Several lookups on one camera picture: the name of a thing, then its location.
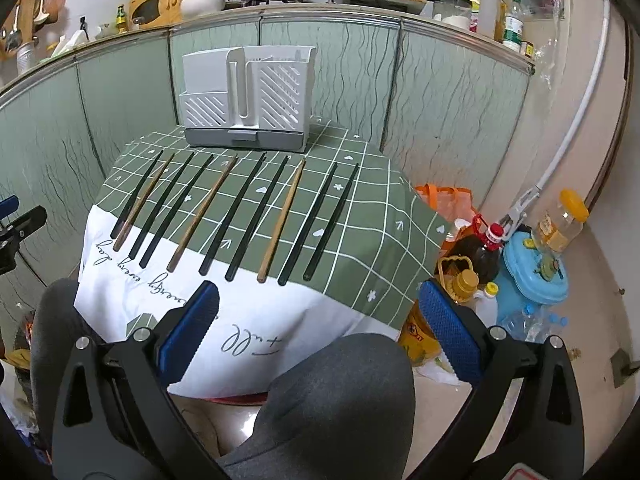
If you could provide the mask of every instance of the table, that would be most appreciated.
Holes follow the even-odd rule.
[[[153,132],[126,146],[92,208],[85,233],[76,308],[107,341],[125,338],[188,299],[202,282],[197,272],[210,240],[261,153],[190,148],[181,127]],[[151,160],[164,149],[175,158],[142,208],[123,248],[113,251],[109,232]],[[136,261],[127,257],[148,213],[191,152],[190,165],[172,190]],[[174,273],[165,267],[190,219],[233,155],[238,163],[218,191]],[[181,190],[204,160],[214,159],[171,222],[146,269],[137,260]],[[290,156],[268,201],[241,268],[232,282],[224,274],[244,229],[284,156]],[[256,273],[302,157],[306,166],[276,250],[267,282]],[[276,278],[329,168],[338,167],[310,235],[286,286]],[[313,250],[354,165],[353,187],[329,238],[318,269],[302,279]],[[220,290],[218,319],[207,333],[185,379],[170,388],[191,397],[221,397],[265,391],[300,360],[337,337],[356,332],[398,336],[421,282],[431,275],[448,224],[417,196],[388,158],[357,134],[331,120],[312,118],[306,153],[268,152],[226,232],[206,279]]]

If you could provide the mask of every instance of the blue gripper pad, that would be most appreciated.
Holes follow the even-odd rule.
[[[161,328],[163,321],[171,320],[172,313],[182,314],[158,347],[158,378],[164,386],[182,380],[211,323],[216,319],[219,306],[218,288],[204,281],[183,307],[170,310],[162,318],[156,328]]]
[[[450,301],[452,300],[437,283],[426,281],[420,287],[420,312],[431,327],[458,378],[475,387],[482,379],[481,352],[451,308]]]
[[[9,198],[5,198],[0,202],[0,219],[15,213],[19,207],[20,201],[17,196],[11,195]]]

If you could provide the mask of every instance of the bowl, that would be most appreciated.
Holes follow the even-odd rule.
[[[225,0],[182,0],[180,12],[184,20],[207,16],[225,8]]]

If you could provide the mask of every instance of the metal screw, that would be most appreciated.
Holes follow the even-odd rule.
[[[89,343],[90,343],[89,338],[83,335],[80,339],[78,339],[78,341],[76,341],[76,348],[78,350],[84,350],[89,346]]]
[[[491,330],[489,330],[489,334],[491,334],[491,337],[497,339],[498,341],[506,339],[507,337],[507,331],[501,326],[492,326]]]
[[[142,341],[146,341],[147,339],[149,339],[150,335],[151,335],[151,330],[149,330],[147,327],[143,326],[143,327],[137,329],[133,333],[133,339],[135,339],[138,342],[142,342]]]
[[[553,348],[562,348],[564,346],[564,342],[562,341],[562,338],[558,337],[557,335],[551,336],[549,338],[549,343]]]

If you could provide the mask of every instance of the gray fabric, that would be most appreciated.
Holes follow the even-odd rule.
[[[77,289],[50,286],[34,321],[31,377],[48,442],[70,349],[95,336],[73,308]],[[218,462],[234,480],[400,480],[414,411],[404,351],[381,335],[347,336],[273,381],[254,434]]]

